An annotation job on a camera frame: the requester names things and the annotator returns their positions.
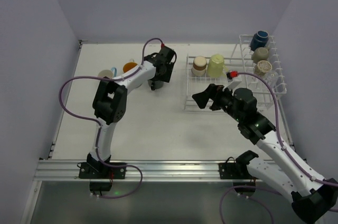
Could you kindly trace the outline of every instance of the beige mug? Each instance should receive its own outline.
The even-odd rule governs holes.
[[[215,54],[209,59],[209,65],[206,73],[210,78],[218,78],[224,75],[223,70],[228,71],[224,64],[224,57],[221,54]]]

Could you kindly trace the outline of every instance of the brown and white cup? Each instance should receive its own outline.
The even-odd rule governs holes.
[[[191,71],[194,75],[198,77],[204,75],[206,71],[206,58],[203,56],[198,56],[194,58]]]

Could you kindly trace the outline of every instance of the white wire rack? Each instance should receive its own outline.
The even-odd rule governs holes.
[[[250,49],[250,42],[253,35],[240,35],[239,36],[239,48],[242,57],[243,71],[244,72],[254,72],[255,64],[251,60],[252,51]],[[235,50],[237,49],[238,44],[235,45],[231,57],[235,57]],[[269,37],[269,41],[266,45],[269,49],[269,58],[268,61],[271,63],[273,70],[278,73],[278,80],[276,85],[273,87],[274,94],[277,100],[286,94],[286,84],[283,76],[283,69],[281,68],[279,55],[277,53],[276,42],[273,36]],[[252,76],[244,76],[245,86],[249,88],[253,95],[258,100],[258,109],[265,110],[271,107],[274,102],[272,96],[267,89],[267,87],[259,81],[257,78]]]
[[[252,37],[253,35],[240,35],[239,42],[234,45],[232,52],[226,53],[225,51],[220,51],[220,53],[224,56],[225,65],[229,70],[238,72],[254,72],[255,64],[251,60],[252,51],[249,47]],[[269,42],[266,47],[269,48],[268,61],[273,66],[273,70],[278,73],[278,80],[276,86],[274,87],[274,94],[278,100],[282,95],[286,94],[286,84],[284,82],[283,70],[280,65],[279,55],[277,54],[273,36],[269,37]],[[186,57],[187,84],[184,110],[210,111],[209,107],[212,105],[212,100],[209,100],[206,109],[200,110],[195,101],[192,99],[192,95],[204,91],[211,83],[228,86],[231,89],[235,89],[236,87],[249,88],[257,99],[257,108],[259,111],[266,110],[274,104],[272,96],[266,86],[252,76],[237,77],[230,82],[228,82],[226,76],[222,76],[220,78],[209,78],[206,74],[201,77],[195,76],[191,72],[195,57],[196,56],[190,56],[189,54]]]

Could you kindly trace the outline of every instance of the light blue handle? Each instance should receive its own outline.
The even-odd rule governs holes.
[[[113,77],[116,77],[116,73],[117,73],[116,67],[112,67],[110,70],[111,70],[112,73],[113,73]]]

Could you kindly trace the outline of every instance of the purple cable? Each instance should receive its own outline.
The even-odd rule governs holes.
[[[142,173],[142,171],[141,171],[138,167],[136,167],[136,166],[134,166],[134,165],[129,165],[129,164],[127,164],[127,165],[111,165],[111,164],[105,163],[105,162],[101,159],[101,157],[99,156],[98,148],[97,148],[98,143],[99,143],[99,136],[100,136],[100,134],[101,134],[101,127],[102,127],[101,122],[100,122],[99,120],[95,119],[95,118],[84,117],[84,116],[77,115],[77,114],[71,112],[69,109],[67,109],[66,106],[64,105],[63,101],[62,101],[62,92],[63,92],[63,89],[64,89],[65,86],[66,86],[68,83],[70,83],[71,81],[73,81],[73,80],[79,80],[79,79],[92,79],[92,80],[105,80],[105,81],[121,81],[121,80],[130,78],[131,76],[135,75],[135,74],[141,69],[141,65],[143,65],[143,63],[144,63],[144,53],[145,53],[145,48],[146,48],[147,44],[150,43],[150,42],[153,41],[153,40],[159,40],[161,43],[163,43],[162,40],[161,40],[160,38],[152,38],[152,39],[148,40],[148,41],[144,44],[143,49],[142,49],[142,61],[141,61],[140,66],[139,66],[134,72],[132,72],[131,74],[128,74],[126,77],[124,77],[124,78],[108,79],[108,78],[99,78],[99,77],[94,77],[94,76],[77,76],[77,77],[73,77],[73,78],[67,80],[67,81],[61,86],[61,88],[60,88],[60,91],[59,91],[59,103],[60,103],[62,109],[63,109],[66,113],[68,113],[69,115],[71,115],[71,116],[73,116],[73,117],[76,117],[76,118],[80,118],[80,119],[84,119],[84,120],[93,121],[93,122],[95,122],[95,123],[97,123],[97,124],[99,125],[99,129],[98,129],[98,132],[97,132],[97,135],[96,135],[96,139],[95,139],[96,154],[97,154],[97,157],[98,157],[99,161],[100,161],[104,166],[107,166],[107,167],[113,167],[113,168],[115,168],[115,167],[124,167],[124,168],[132,167],[132,168],[134,168],[134,169],[137,169],[138,172],[140,173],[140,176],[141,176],[141,177],[140,177],[140,181],[139,181],[137,187],[135,187],[135,189],[133,189],[132,191],[130,191],[130,192],[124,194],[124,195],[113,196],[113,197],[102,195],[102,196],[99,196],[100,198],[104,198],[104,199],[120,199],[120,198],[124,198],[124,197],[126,197],[126,196],[131,195],[132,193],[136,192],[136,191],[139,189],[139,187],[141,186],[141,183],[142,183],[142,180],[143,180],[143,173]]]
[[[226,224],[226,221],[224,219],[224,216],[223,216],[223,213],[222,213],[222,205],[223,205],[223,200],[224,198],[226,197],[226,195],[233,189],[237,189],[237,188],[244,188],[244,189],[256,189],[256,190],[261,190],[261,191],[267,191],[267,192],[270,192],[270,193],[273,193],[273,194],[276,194],[276,195],[280,195],[278,192],[274,191],[274,190],[271,190],[271,189],[265,189],[265,188],[259,188],[259,187],[256,187],[256,186],[249,186],[249,185],[238,185],[238,186],[233,186],[231,188],[229,188],[228,190],[226,190],[226,192],[223,194],[223,196],[221,197],[221,200],[220,200],[220,204],[219,204],[219,212],[220,212],[220,216],[221,216],[221,220],[222,220],[222,223],[223,224]],[[269,213],[270,215],[270,218],[271,218],[271,223],[274,224],[275,223],[275,220],[274,220],[274,217],[273,217],[273,214],[271,213],[271,211],[267,208],[267,206],[262,203],[261,201],[257,200],[257,199],[253,199],[253,198],[249,198],[250,200],[254,201],[254,202],[257,202],[259,203],[262,207],[264,207],[267,212]]]
[[[277,138],[278,138],[278,142],[280,144],[281,147],[284,146],[283,144],[283,141],[281,139],[281,135],[280,135],[280,131],[279,131],[279,119],[278,119],[278,103],[277,103],[277,99],[276,99],[276,96],[274,94],[274,91],[273,89],[269,86],[269,84],[264,80],[262,79],[261,77],[253,74],[253,73],[250,73],[250,72],[238,72],[238,75],[249,75],[249,76],[253,76],[257,79],[259,79],[261,82],[264,83],[264,85],[268,88],[269,92],[271,93],[272,97],[273,97],[273,100],[274,100],[274,105],[275,105],[275,116],[276,116],[276,131],[277,131]],[[312,176],[305,170],[303,169],[299,164],[298,162],[292,157],[292,155],[290,154],[290,152],[285,149],[284,150],[286,155],[290,158],[290,160],[300,169],[300,171],[302,171],[308,178],[312,178]],[[326,181],[321,181],[319,179],[316,179],[315,180],[317,183],[321,183],[321,184],[326,184],[326,185],[329,185],[329,186],[333,186],[333,187],[338,187],[338,184],[336,183],[330,183],[330,182],[326,182]],[[338,209],[331,209],[330,211],[332,212],[338,212]]]

